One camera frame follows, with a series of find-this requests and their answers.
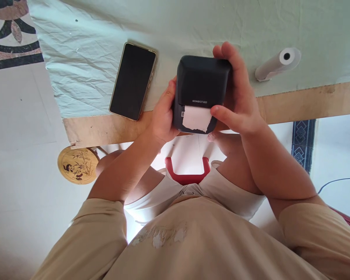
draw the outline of knee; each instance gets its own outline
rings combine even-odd
[[[99,176],[112,162],[123,153],[124,150],[116,150],[99,160],[96,166],[96,175]]]

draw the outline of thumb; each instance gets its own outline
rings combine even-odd
[[[176,88],[175,81],[170,80],[170,82],[168,83],[167,89],[164,91],[164,93],[162,94],[161,98],[158,101],[159,106],[165,109],[171,108],[172,102],[174,101],[174,98],[175,98],[175,88]]]
[[[238,127],[240,126],[241,116],[221,105],[213,106],[210,109],[210,113],[213,117],[225,123],[230,129],[238,132],[236,130],[238,130]]]

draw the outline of white paper roll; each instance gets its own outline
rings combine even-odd
[[[192,130],[207,131],[211,121],[210,108],[184,106],[183,126]]]
[[[301,60],[301,52],[297,48],[285,48],[255,70],[259,82],[271,80],[284,71],[294,69]]]

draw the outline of smartphone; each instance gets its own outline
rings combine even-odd
[[[153,50],[129,42],[124,44],[109,107],[111,113],[139,120],[156,60]]]

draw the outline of gold phone case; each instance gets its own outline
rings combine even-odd
[[[145,49],[145,50],[147,50],[147,51],[150,51],[150,52],[154,53],[156,56],[155,56],[154,63],[153,63],[153,66],[152,66],[152,71],[151,71],[151,73],[150,73],[150,77],[149,77],[149,80],[148,80],[147,89],[146,89],[145,94],[144,94],[143,103],[142,103],[141,108],[140,108],[139,118],[138,118],[137,120],[134,120],[134,119],[130,119],[130,118],[126,117],[126,116],[119,115],[119,114],[117,114],[117,113],[114,113],[114,112],[110,111],[110,108],[111,108],[112,102],[113,102],[114,91],[116,90],[116,84],[117,84],[117,83],[114,84],[112,99],[110,100],[110,104],[109,104],[109,112],[112,113],[112,114],[114,114],[114,115],[118,115],[118,116],[124,117],[124,118],[129,119],[129,120],[132,120],[132,121],[138,121],[138,120],[140,119],[140,117],[141,117],[141,114],[143,113],[144,104],[145,104],[145,101],[146,101],[146,99],[147,99],[148,90],[149,90],[150,85],[151,85],[151,82],[152,82],[153,73],[154,73],[154,68],[156,67],[156,64],[157,64],[157,53],[156,53],[154,50],[152,50],[152,49],[148,49],[147,47],[143,47],[142,45],[139,45],[139,44],[136,44],[136,43],[134,44],[134,43],[126,42],[126,43],[124,44],[124,47],[123,47],[123,52],[122,52],[122,56],[121,56],[121,61],[119,62],[119,68],[118,68],[118,72],[117,72],[117,78],[115,79],[115,81],[117,81],[118,76],[119,76],[119,70],[120,70],[120,68],[121,68],[121,63],[122,63],[122,59],[123,59],[123,54],[124,54],[124,50],[125,50],[127,44],[130,44],[130,45],[133,45],[133,46],[136,46],[136,47],[140,47],[140,48],[142,48],[142,49]]]

